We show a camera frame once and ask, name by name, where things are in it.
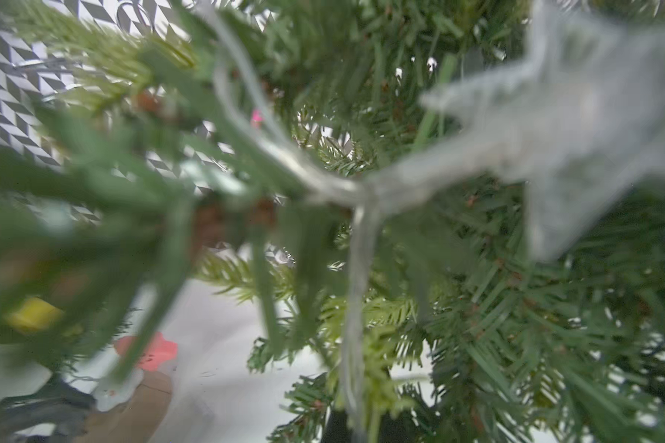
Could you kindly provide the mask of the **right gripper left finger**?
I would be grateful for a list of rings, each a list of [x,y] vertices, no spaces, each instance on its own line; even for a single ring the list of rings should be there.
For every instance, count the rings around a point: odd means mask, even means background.
[[[348,426],[348,415],[343,410],[332,410],[323,428],[321,443],[356,443],[358,435]]]

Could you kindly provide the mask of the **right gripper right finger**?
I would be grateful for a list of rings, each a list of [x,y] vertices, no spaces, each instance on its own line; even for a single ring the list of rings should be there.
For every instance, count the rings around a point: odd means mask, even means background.
[[[381,418],[377,442],[412,443],[415,441],[413,428],[408,413],[401,413],[396,417],[392,417],[390,413],[385,413]]]

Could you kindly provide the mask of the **thin wire fairy light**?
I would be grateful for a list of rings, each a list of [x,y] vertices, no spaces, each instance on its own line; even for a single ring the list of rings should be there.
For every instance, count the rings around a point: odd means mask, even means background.
[[[360,183],[305,164],[276,125],[253,141],[316,195],[369,205],[372,224],[474,175],[522,182],[530,258],[556,260],[642,180],[665,180],[665,21],[635,16],[534,2],[521,60],[423,95],[465,129]]]

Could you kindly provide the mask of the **star cloud string light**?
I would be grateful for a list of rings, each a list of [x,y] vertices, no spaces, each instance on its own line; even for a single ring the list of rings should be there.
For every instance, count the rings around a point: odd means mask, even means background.
[[[93,395],[96,409],[107,412],[130,400],[146,376],[164,376],[170,381],[177,369],[178,345],[162,332],[153,335],[151,344],[123,382],[110,378],[152,306],[151,295],[138,295],[115,334],[96,352],[85,347],[86,340],[97,332],[96,321],[76,336],[74,347],[66,354],[44,352],[29,359],[21,343],[0,343],[0,402],[33,396],[54,377],[70,388]]]

